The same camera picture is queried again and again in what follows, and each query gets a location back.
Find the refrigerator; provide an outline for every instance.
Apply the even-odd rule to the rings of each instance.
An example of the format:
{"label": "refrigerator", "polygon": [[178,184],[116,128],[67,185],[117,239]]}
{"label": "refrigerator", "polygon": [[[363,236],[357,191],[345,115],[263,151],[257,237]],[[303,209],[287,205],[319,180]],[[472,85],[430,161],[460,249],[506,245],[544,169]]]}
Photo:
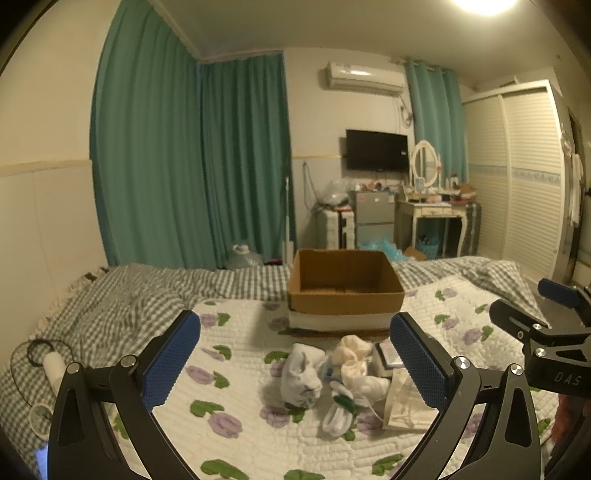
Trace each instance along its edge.
{"label": "refrigerator", "polygon": [[377,242],[384,237],[394,244],[396,194],[384,192],[353,192],[356,246]]}

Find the ceiling light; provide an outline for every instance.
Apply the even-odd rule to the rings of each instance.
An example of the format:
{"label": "ceiling light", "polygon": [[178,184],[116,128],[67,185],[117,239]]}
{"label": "ceiling light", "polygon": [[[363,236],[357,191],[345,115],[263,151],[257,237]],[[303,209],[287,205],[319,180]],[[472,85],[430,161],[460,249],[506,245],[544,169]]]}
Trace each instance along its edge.
{"label": "ceiling light", "polygon": [[517,0],[453,0],[464,10],[473,14],[491,17],[509,10],[517,3]]}

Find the television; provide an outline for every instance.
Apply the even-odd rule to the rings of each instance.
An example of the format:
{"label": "television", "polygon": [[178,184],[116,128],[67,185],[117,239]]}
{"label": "television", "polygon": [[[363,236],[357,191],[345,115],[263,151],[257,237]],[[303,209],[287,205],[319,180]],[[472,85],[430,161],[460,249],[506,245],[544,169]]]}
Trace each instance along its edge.
{"label": "television", "polygon": [[408,172],[406,135],[347,130],[348,170]]}

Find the door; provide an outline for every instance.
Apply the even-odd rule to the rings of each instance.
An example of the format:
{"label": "door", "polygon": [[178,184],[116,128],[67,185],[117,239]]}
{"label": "door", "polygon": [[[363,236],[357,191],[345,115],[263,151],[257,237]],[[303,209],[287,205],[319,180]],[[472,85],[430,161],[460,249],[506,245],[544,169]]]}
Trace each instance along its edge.
{"label": "door", "polygon": [[508,154],[500,96],[464,105],[470,184],[482,206],[478,254],[501,259],[505,243]]}
{"label": "door", "polygon": [[557,111],[546,88],[505,94],[503,109],[511,175],[503,257],[537,283],[553,276],[563,235],[565,169]]}

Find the gingham bedsheet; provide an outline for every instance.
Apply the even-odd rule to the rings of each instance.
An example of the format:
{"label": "gingham bedsheet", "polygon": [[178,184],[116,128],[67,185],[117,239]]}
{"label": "gingham bedsheet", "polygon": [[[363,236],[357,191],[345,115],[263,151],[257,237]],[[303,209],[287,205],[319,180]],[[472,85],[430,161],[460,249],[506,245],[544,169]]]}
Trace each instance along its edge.
{"label": "gingham bedsheet", "polygon": [[[476,286],[516,304],[543,319],[519,268],[510,261],[462,257],[394,264],[408,290],[451,275],[461,275]],[[92,367],[115,364],[123,355],[138,354],[163,333],[182,309],[205,299],[286,300],[290,267],[258,267],[236,271],[171,270],[131,264],[94,273],[94,281],[77,280],[77,293],[47,320],[36,336],[61,339],[75,360]],[[66,363],[67,348],[56,345]],[[19,352],[14,362],[21,392],[32,404],[53,404],[55,397],[43,369],[32,367]],[[8,371],[0,375],[0,425],[23,459],[38,475],[34,451],[43,446],[28,425],[28,406]]]}

